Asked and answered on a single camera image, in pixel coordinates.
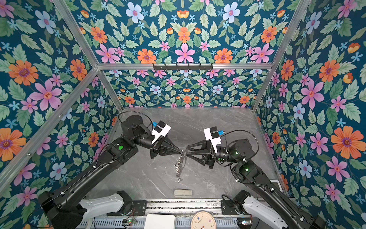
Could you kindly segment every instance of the clock face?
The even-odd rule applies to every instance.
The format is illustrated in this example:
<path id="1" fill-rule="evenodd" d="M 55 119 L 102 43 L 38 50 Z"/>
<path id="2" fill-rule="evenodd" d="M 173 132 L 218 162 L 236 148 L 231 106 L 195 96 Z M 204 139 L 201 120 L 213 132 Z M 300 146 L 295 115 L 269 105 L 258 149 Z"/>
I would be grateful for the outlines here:
<path id="1" fill-rule="evenodd" d="M 200 211 L 194 215 L 191 229 L 216 229 L 215 219 L 210 213 Z"/>

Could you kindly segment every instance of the orange flower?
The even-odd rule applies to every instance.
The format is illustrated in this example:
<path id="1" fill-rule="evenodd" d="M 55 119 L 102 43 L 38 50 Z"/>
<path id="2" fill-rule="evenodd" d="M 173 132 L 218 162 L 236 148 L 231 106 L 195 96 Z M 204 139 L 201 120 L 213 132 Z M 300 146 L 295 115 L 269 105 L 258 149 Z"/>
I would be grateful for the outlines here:
<path id="1" fill-rule="evenodd" d="M 345 82 L 346 84 L 350 84 L 353 81 L 353 76 L 352 73 L 347 73 L 346 75 L 344 75 L 343 77 L 343 82 Z"/>
<path id="2" fill-rule="evenodd" d="M 134 104 L 135 103 L 135 99 L 134 98 L 131 98 L 129 96 L 126 96 L 124 98 L 124 100 L 128 103 L 128 104 Z"/>
<path id="3" fill-rule="evenodd" d="M 167 34 L 173 34 L 173 28 L 171 28 L 171 27 L 170 27 L 170 28 L 168 28 L 168 29 L 167 29 Z"/>
<path id="4" fill-rule="evenodd" d="M 11 78 L 15 78 L 14 81 L 18 84 L 24 84 L 29 86 L 30 83 L 34 83 L 38 79 L 38 70 L 32 66 L 28 61 L 23 62 L 22 60 L 17 60 L 16 65 L 9 65 L 9 75 Z"/>
<path id="5" fill-rule="evenodd" d="M 200 34 L 202 31 L 201 31 L 201 29 L 200 28 L 198 28 L 198 27 L 196 27 L 195 29 L 194 29 L 194 33 L 195 34 Z"/>
<path id="6" fill-rule="evenodd" d="M 114 126 L 114 124 L 116 124 L 117 121 L 117 116 L 114 116 L 114 118 L 112 119 L 112 126 Z"/>
<path id="7" fill-rule="evenodd" d="M 82 63 L 79 59 L 72 60 L 70 65 L 70 70 L 73 71 L 72 75 L 78 80 L 82 80 L 86 75 L 86 69 L 84 63 Z"/>
<path id="8" fill-rule="evenodd" d="M 240 101 L 240 103 L 247 103 L 247 102 L 249 102 L 249 100 L 250 100 L 249 96 L 243 96 L 240 98 L 239 101 Z"/>
<path id="9" fill-rule="evenodd" d="M 85 18 L 89 18 L 89 13 L 86 12 L 85 10 L 80 11 L 80 13 L 85 17 Z"/>
<path id="10" fill-rule="evenodd" d="M 285 10 L 280 10 L 280 11 L 278 11 L 278 13 L 277 13 L 277 17 L 282 17 L 284 14 L 285 14 Z"/>
<path id="11" fill-rule="evenodd" d="M 96 146 L 99 140 L 98 134 L 96 132 L 91 133 L 88 140 L 89 140 L 88 144 L 90 145 L 90 147 Z"/>
<path id="12" fill-rule="evenodd" d="M 191 99 L 191 97 L 186 96 L 186 97 L 184 97 L 183 102 L 189 104 L 190 102 L 192 102 L 192 99 Z"/>
<path id="13" fill-rule="evenodd" d="M 217 55 L 215 55 L 214 59 L 216 60 L 216 64 L 228 64 L 230 60 L 232 60 L 232 52 L 227 48 L 223 48 L 223 50 L 217 51 Z"/>
<path id="14" fill-rule="evenodd" d="M 352 43 L 348 46 L 348 53 L 354 53 L 356 52 L 359 48 L 361 48 L 361 45 L 359 43 Z"/>
<path id="15" fill-rule="evenodd" d="M 333 77 L 336 77 L 339 73 L 338 69 L 340 68 L 339 64 L 336 64 L 336 60 L 332 60 L 331 62 L 328 60 L 325 62 L 324 66 L 321 66 L 319 74 L 319 78 L 321 78 L 321 81 L 328 82 L 333 80 Z"/>
<path id="16" fill-rule="evenodd" d="M 184 11 L 179 10 L 179 11 L 177 11 L 177 15 L 178 15 L 178 18 L 188 18 L 189 11 L 187 11 L 187 10 L 184 10 Z"/>
<path id="17" fill-rule="evenodd" d="M 334 143 L 333 149 L 337 153 L 341 152 L 341 157 L 349 159 L 351 154 L 352 158 L 356 159 L 361 157 L 359 150 L 366 151 L 366 143 L 359 141 L 363 139 L 359 130 L 353 132 L 351 126 L 344 126 L 343 130 L 338 127 L 334 133 L 336 135 L 332 135 L 330 141 Z"/>
<path id="18" fill-rule="evenodd" d="M 281 78 L 283 80 L 288 80 L 289 78 L 291 78 L 292 76 L 292 71 L 295 69 L 295 66 L 293 66 L 293 61 L 292 60 L 287 60 L 286 63 L 284 63 L 282 65 L 282 70 L 281 70 Z"/>
<path id="19" fill-rule="evenodd" d="M 183 43 L 187 43 L 191 39 L 189 35 L 191 35 L 191 32 L 186 27 L 182 27 L 178 32 L 179 40 Z"/>
<path id="20" fill-rule="evenodd" d="M 281 174 L 281 178 L 282 178 L 282 180 L 283 180 L 283 183 L 285 184 L 285 189 L 286 189 L 286 191 L 288 191 L 288 181 L 287 181 L 287 179 L 285 178 L 285 176 L 283 175 L 283 174 Z"/>
<path id="21" fill-rule="evenodd" d="M 10 128 L 0 129 L 0 156 L 1 160 L 6 162 L 13 159 L 13 154 L 17 155 L 22 149 L 20 146 L 25 145 L 25 137 L 19 130 L 11 132 Z"/>
<path id="22" fill-rule="evenodd" d="M 275 35 L 277 35 L 277 28 L 272 26 L 268 27 L 268 29 L 265 29 L 261 35 L 262 42 L 269 43 L 275 38 Z"/>
<path id="23" fill-rule="evenodd" d="M 155 64 L 156 63 L 156 56 L 153 55 L 153 52 L 151 50 L 147 50 L 146 48 L 143 48 L 142 51 L 138 51 L 137 53 L 139 56 L 137 59 L 141 61 L 141 64 Z"/>
<path id="24" fill-rule="evenodd" d="M 92 36 L 94 36 L 94 40 L 98 41 L 99 43 L 107 43 L 108 37 L 103 30 L 99 29 L 99 27 L 92 27 L 90 33 Z"/>
<path id="25" fill-rule="evenodd" d="M 276 131 L 272 134 L 272 140 L 275 144 L 280 143 L 281 137 Z"/>

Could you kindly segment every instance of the light blue flower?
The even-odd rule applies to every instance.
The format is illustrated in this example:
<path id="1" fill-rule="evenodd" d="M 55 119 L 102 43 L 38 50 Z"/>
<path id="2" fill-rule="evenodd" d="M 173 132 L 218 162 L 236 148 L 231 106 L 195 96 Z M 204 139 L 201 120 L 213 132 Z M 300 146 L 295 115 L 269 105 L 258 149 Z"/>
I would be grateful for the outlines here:
<path id="1" fill-rule="evenodd" d="M 217 14 L 218 14 L 219 16 L 222 16 L 224 13 L 225 13 L 225 12 L 223 11 L 223 9 L 222 9 L 222 8 L 220 9 L 220 11 L 219 11 L 219 10 L 217 10 Z"/>
<path id="2" fill-rule="evenodd" d="M 193 22 L 193 20 L 194 20 L 194 19 L 196 19 L 194 16 L 195 16 L 195 15 L 189 15 L 189 20 L 190 20 L 191 22 Z"/>
<path id="3" fill-rule="evenodd" d="M 6 49 L 8 52 L 10 51 L 10 49 L 13 49 L 12 47 L 10 47 L 9 43 L 4 43 L 3 41 L 1 42 L 1 44 L 3 45 L 2 48 Z"/>
<path id="4" fill-rule="evenodd" d="M 171 19 L 175 22 L 176 20 L 178 20 L 178 19 L 177 19 L 177 15 L 173 15 L 173 14 L 172 14 L 172 18 L 171 18 Z"/>
<path id="5" fill-rule="evenodd" d="M 356 55 L 351 57 L 351 59 L 353 59 L 352 63 L 360 61 L 360 57 L 363 57 L 363 54 L 359 55 L 359 52 L 356 52 Z"/>
<path id="6" fill-rule="evenodd" d="M 20 103 L 15 103 L 15 101 L 13 101 L 13 104 L 9 104 L 9 107 L 12 107 L 13 111 L 15 111 L 15 109 L 19 109 L 19 105 Z"/>
<path id="7" fill-rule="evenodd" d="M 339 121 L 337 120 L 336 122 L 338 123 L 337 126 L 341 126 L 341 127 L 343 127 L 343 125 L 346 123 L 346 122 L 343 122 L 342 118 L 340 118 Z"/>
<path id="8" fill-rule="evenodd" d="M 41 173 L 42 173 L 42 172 L 40 172 L 40 170 L 38 169 L 38 170 L 37 170 L 37 172 L 34 172 L 34 173 L 33 173 L 34 178 L 39 178 Z"/>
<path id="9" fill-rule="evenodd" d="M 5 125 L 5 127 L 10 127 L 10 129 L 13 129 L 14 126 L 17 126 L 18 124 L 16 124 L 16 119 L 13 119 L 12 121 L 10 121 L 10 119 L 7 119 L 6 122 L 8 124 Z"/>

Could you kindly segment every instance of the floral wallpaper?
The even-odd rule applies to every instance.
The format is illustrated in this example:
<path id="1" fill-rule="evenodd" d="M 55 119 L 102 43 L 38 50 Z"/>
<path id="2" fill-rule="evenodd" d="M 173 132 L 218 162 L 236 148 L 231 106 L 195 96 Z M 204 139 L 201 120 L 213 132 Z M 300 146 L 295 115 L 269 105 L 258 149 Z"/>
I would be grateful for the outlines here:
<path id="1" fill-rule="evenodd" d="M 366 1 L 312 1 L 258 121 L 285 187 L 327 228 L 366 228 Z"/>
<path id="2" fill-rule="evenodd" d="M 0 28 L 1 171 L 90 65 L 49 1 L 1 0 Z"/>
<path id="3" fill-rule="evenodd" d="M 70 182 L 98 158 L 116 115 L 95 77 L 0 198 L 0 228 L 30 229 L 28 218 L 33 225 L 49 227 L 37 196 Z"/>

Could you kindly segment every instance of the pink flower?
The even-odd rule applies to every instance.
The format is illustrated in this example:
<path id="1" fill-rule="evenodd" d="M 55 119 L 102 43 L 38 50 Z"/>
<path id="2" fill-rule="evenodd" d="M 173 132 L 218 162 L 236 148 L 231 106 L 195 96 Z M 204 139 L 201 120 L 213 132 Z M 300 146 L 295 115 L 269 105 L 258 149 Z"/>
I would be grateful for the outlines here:
<path id="1" fill-rule="evenodd" d="M 316 86 L 314 87 L 314 81 L 312 79 L 310 79 L 309 84 L 308 84 L 309 89 L 307 89 L 307 88 L 301 89 L 301 93 L 303 95 L 306 95 L 302 99 L 301 104 L 307 104 L 309 102 L 310 109 L 314 109 L 315 100 L 317 100 L 318 102 L 324 100 L 324 96 L 321 93 L 317 93 L 323 88 L 323 85 L 324 85 L 324 83 L 320 82 L 320 83 L 317 83 Z"/>
<path id="2" fill-rule="evenodd" d="M 82 98 L 84 98 L 84 96 L 88 97 L 89 96 L 89 94 L 88 94 L 89 91 L 90 91 L 89 88 L 85 88 L 85 90 L 83 91 L 83 93 L 81 93 L 81 97 Z"/>
<path id="3" fill-rule="evenodd" d="M 66 141 L 68 139 L 68 137 L 66 137 L 64 134 L 62 136 L 58 135 L 57 136 L 57 141 L 55 142 L 56 144 L 59 145 L 59 148 L 62 147 L 62 145 L 66 145 Z"/>
<path id="4" fill-rule="evenodd" d="M 37 104 L 37 101 L 32 101 L 31 98 L 27 98 L 27 101 L 21 101 L 21 104 L 24 106 L 22 107 L 22 110 L 28 110 L 29 113 L 32 113 L 33 110 L 38 110 L 38 107 L 35 106 Z"/>
<path id="5" fill-rule="evenodd" d="M 95 87 L 95 86 L 98 86 L 99 85 L 99 83 L 98 83 L 98 77 L 96 76 L 96 77 L 94 77 L 94 79 L 93 79 L 93 81 L 91 82 L 91 85 L 93 86 L 93 87 Z"/>
<path id="6" fill-rule="evenodd" d="M 261 63 L 262 60 L 263 62 L 268 62 L 269 61 L 269 57 L 267 55 L 271 55 L 274 50 L 273 49 L 269 49 L 269 43 L 265 44 L 263 46 L 263 49 L 261 49 L 260 47 L 256 47 L 255 48 L 255 53 L 257 55 L 253 55 L 250 59 L 251 60 L 257 60 L 256 63 Z"/>
<path id="7" fill-rule="evenodd" d="M 286 97 L 286 92 L 288 92 L 288 88 L 287 87 L 287 83 L 283 84 L 281 83 L 281 88 L 278 89 L 278 91 L 280 92 L 280 97 Z"/>
<path id="8" fill-rule="evenodd" d="M 278 110 L 283 112 L 285 110 L 285 105 L 286 103 L 281 101 L 280 104 L 278 104 Z"/>
<path id="9" fill-rule="evenodd" d="M 103 44 L 100 44 L 99 47 L 101 50 L 98 49 L 95 52 L 98 55 L 103 56 L 102 57 L 103 63 L 107 63 L 109 61 L 111 64 L 114 64 L 115 60 L 120 60 L 118 56 L 113 55 L 115 53 L 114 48 L 108 48 L 107 50 L 107 48 Z"/>
<path id="10" fill-rule="evenodd" d="M 224 71 L 224 75 L 227 75 L 228 77 L 230 77 L 231 75 L 235 75 L 234 69 L 225 69 Z"/>
<path id="11" fill-rule="evenodd" d="M 298 133 L 298 137 L 295 137 L 295 139 L 297 140 L 297 145 L 300 145 L 301 147 L 304 146 L 304 143 L 306 143 L 305 141 L 305 135 L 301 135 L 300 133 Z"/>
<path id="12" fill-rule="evenodd" d="M 281 158 L 281 156 L 277 156 L 276 161 L 278 162 L 279 165 L 282 164 L 282 158 Z"/>
<path id="13" fill-rule="evenodd" d="M 200 2 L 205 2 L 206 5 L 210 3 L 210 0 L 200 0 Z"/>
<path id="14" fill-rule="evenodd" d="M 155 3 L 156 3 L 157 5 L 159 5 L 159 3 L 160 3 L 160 2 L 164 3 L 164 2 L 165 2 L 165 0 L 155 0 Z"/>
<path id="15" fill-rule="evenodd" d="M 114 48 L 115 49 L 115 54 L 118 54 L 119 57 L 124 56 L 124 50 L 121 49 L 120 47 L 118 48 Z"/>
<path id="16" fill-rule="evenodd" d="M 252 54 L 255 53 L 255 48 L 249 47 L 249 49 L 245 50 L 245 52 L 246 52 L 246 54 L 245 54 L 246 56 L 247 55 L 251 56 Z"/>
<path id="17" fill-rule="evenodd" d="M 202 77 L 201 77 L 201 79 L 197 80 L 197 82 L 198 82 L 199 86 L 203 86 L 203 85 L 207 84 L 206 79 L 203 79 Z"/>
<path id="18" fill-rule="evenodd" d="M 301 86 L 304 86 L 308 84 L 308 81 L 310 80 L 309 74 L 302 75 L 302 80 L 300 80 L 300 83 L 302 83 Z"/>
<path id="19" fill-rule="evenodd" d="M 317 153 L 318 155 L 321 155 L 321 150 L 324 150 L 325 152 L 328 152 L 328 147 L 326 145 L 324 145 L 325 143 L 328 142 L 328 138 L 327 137 L 323 137 L 321 138 L 320 133 L 317 132 L 316 134 L 316 138 L 314 136 L 310 136 L 310 140 L 312 140 L 314 143 L 311 144 L 311 148 L 312 149 L 317 149 Z"/>
<path id="20" fill-rule="evenodd" d="M 178 63 L 183 62 L 183 60 L 184 60 L 184 63 L 187 63 L 187 61 L 193 62 L 193 58 L 191 57 L 191 55 L 193 55 L 196 51 L 194 51 L 193 49 L 188 50 L 188 45 L 186 43 L 183 43 L 182 50 L 178 49 L 178 50 L 175 50 L 174 52 L 175 52 L 175 54 L 180 56 L 177 59 Z"/>
<path id="21" fill-rule="evenodd" d="M 346 108 L 346 106 L 343 105 L 346 101 L 347 99 L 341 99 L 341 96 L 339 95 L 337 96 L 337 100 L 332 99 L 333 105 L 331 105 L 330 108 L 336 109 L 336 112 L 338 113 L 339 108 L 341 108 L 342 110 Z"/>
<path id="22" fill-rule="evenodd" d="M 167 85 L 172 86 L 175 85 L 175 80 L 173 80 L 171 77 L 167 80 Z"/>
<path id="23" fill-rule="evenodd" d="M 142 78 L 145 78 L 146 75 L 149 75 L 147 70 L 137 70 L 137 75 L 141 75 Z"/>
<path id="24" fill-rule="evenodd" d="M 170 46 L 168 46 L 168 42 L 161 42 L 161 44 L 160 44 L 160 47 L 161 47 L 161 50 L 162 51 L 168 51 L 168 49 L 170 49 Z"/>
<path id="25" fill-rule="evenodd" d="M 334 202 L 334 200 L 341 201 L 341 198 L 338 196 L 341 193 L 341 191 L 339 191 L 338 189 L 335 189 L 333 183 L 331 183 L 330 186 L 326 184 L 325 187 L 326 187 L 326 189 L 328 189 L 327 191 L 325 191 L 325 194 L 330 196 L 330 199 L 333 202 Z"/>
<path id="26" fill-rule="evenodd" d="M 63 83 L 63 81 L 62 80 L 60 80 L 60 75 L 55 75 L 55 74 L 52 74 L 52 78 L 50 78 L 49 80 L 51 80 L 53 83 L 52 83 L 52 85 L 53 86 L 58 86 L 58 87 L 60 87 L 61 86 L 61 83 Z"/>
<path id="27" fill-rule="evenodd" d="M 214 76 L 218 76 L 219 69 L 212 69 L 211 71 L 206 72 L 206 75 L 209 75 L 212 79 Z"/>
<path id="28" fill-rule="evenodd" d="M 273 142 L 271 142 L 271 140 L 270 140 L 269 138 L 266 138 L 266 140 L 267 140 L 267 145 L 268 145 L 269 151 L 271 152 L 271 154 L 274 154 L 275 152 L 274 152 L 274 150 L 272 149 L 272 148 L 273 148 L 273 146 L 274 146 L 274 143 L 273 143 Z"/>
<path id="29" fill-rule="evenodd" d="M 232 83 L 235 85 L 235 84 L 239 84 L 240 83 L 240 79 L 239 79 L 239 77 L 234 77 L 233 79 L 232 79 Z"/>
<path id="30" fill-rule="evenodd" d="M 140 85 L 140 83 L 141 83 L 140 79 L 139 79 L 139 78 L 137 78 L 137 79 L 136 79 L 136 77 L 134 77 L 134 78 L 132 79 L 132 82 L 133 82 L 134 84 L 136 84 L 137 86 L 138 86 L 138 85 Z"/>
<path id="31" fill-rule="evenodd" d="M 85 113 L 87 113 L 88 111 L 90 111 L 90 104 L 88 104 L 87 102 L 81 103 L 82 104 L 82 108 L 81 110 L 83 110 Z"/>
<path id="32" fill-rule="evenodd" d="M 27 165 L 26 167 L 24 167 L 19 172 L 19 174 L 16 176 L 16 178 L 14 179 L 14 185 L 18 186 L 21 183 L 21 181 L 23 180 L 23 177 L 24 177 L 24 179 L 32 178 L 32 173 L 28 172 L 28 171 L 34 169 L 35 166 L 36 166 L 35 163 L 31 163 L 31 164 Z"/>
<path id="33" fill-rule="evenodd" d="M 277 87 L 277 84 L 280 82 L 280 80 L 278 79 L 280 77 L 280 74 L 274 74 L 274 76 L 272 76 L 271 80 L 272 80 L 272 86 Z"/>
<path id="34" fill-rule="evenodd" d="M 153 70 L 154 73 L 154 76 L 157 77 L 159 76 L 160 79 L 163 78 L 163 75 L 167 75 L 166 72 L 164 72 L 164 70 Z"/>
<path id="35" fill-rule="evenodd" d="M 348 15 L 350 14 L 350 10 L 352 10 L 356 6 L 357 3 L 355 3 L 354 0 L 344 0 L 344 5 L 338 8 L 338 12 L 341 12 L 338 15 L 338 19 L 340 19 L 342 16 L 344 16 L 345 18 L 348 17 Z"/>
<path id="36" fill-rule="evenodd" d="M 34 194 L 36 190 L 37 190 L 37 188 L 32 188 L 32 190 L 31 190 L 30 187 L 27 186 L 24 189 L 24 193 L 19 193 L 17 195 L 17 197 L 19 199 L 19 202 L 17 204 L 17 207 L 19 207 L 23 203 L 24 203 L 25 206 L 28 206 L 29 203 L 30 203 L 30 200 L 33 200 L 33 199 L 37 198 L 37 195 Z"/>
<path id="37" fill-rule="evenodd" d="M 210 47 L 210 45 L 207 44 L 207 41 L 205 41 L 205 43 L 201 42 L 201 46 L 199 48 L 201 48 L 203 52 L 204 50 L 208 50 L 208 47 Z"/>
<path id="38" fill-rule="evenodd" d="M 30 94 L 30 98 L 36 101 L 42 100 L 40 103 L 41 111 L 44 111 L 48 108 L 48 104 L 53 108 L 56 109 L 61 104 L 61 100 L 56 96 L 60 95 L 62 90 L 59 88 L 55 88 L 52 90 L 52 82 L 51 80 L 46 80 L 44 88 L 41 84 L 35 83 L 34 84 L 37 90 L 40 92 L 33 92 Z"/>
<path id="39" fill-rule="evenodd" d="M 8 15 L 14 18 L 14 15 L 10 11 L 14 11 L 14 8 L 11 5 L 6 5 L 6 0 L 0 0 L 0 16 L 5 17 Z"/>
<path id="40" fill-rule="evenodd" d="M 47 137 L 45 139 L 45 141 L 43 142 L 43 144 L 37 149 L 37 154 L 38 155 L 41 155 L 44 149 L 45 150 L 49 150 L 49 144 L 46 144 L 46 143 L 49 143 L 50 140 L 51 140 L 50 137 Z"/>
<path id="41" fill-rule="evenodd" d="M 347 167 L 347 162 L 340 162 L 338 164 L 338 159 L 335 156 L 332 157 L 332 162 L 330 161 L 325 162 L 327 166 L 331 168 L 328 170 L 329 175 L 333 176 L 335 174 L 337 181 L 339 182 L 342 182 L 342 176 L 344 176 L 345 178 L 351 177 L 347 171 L 343 170 Z"/>

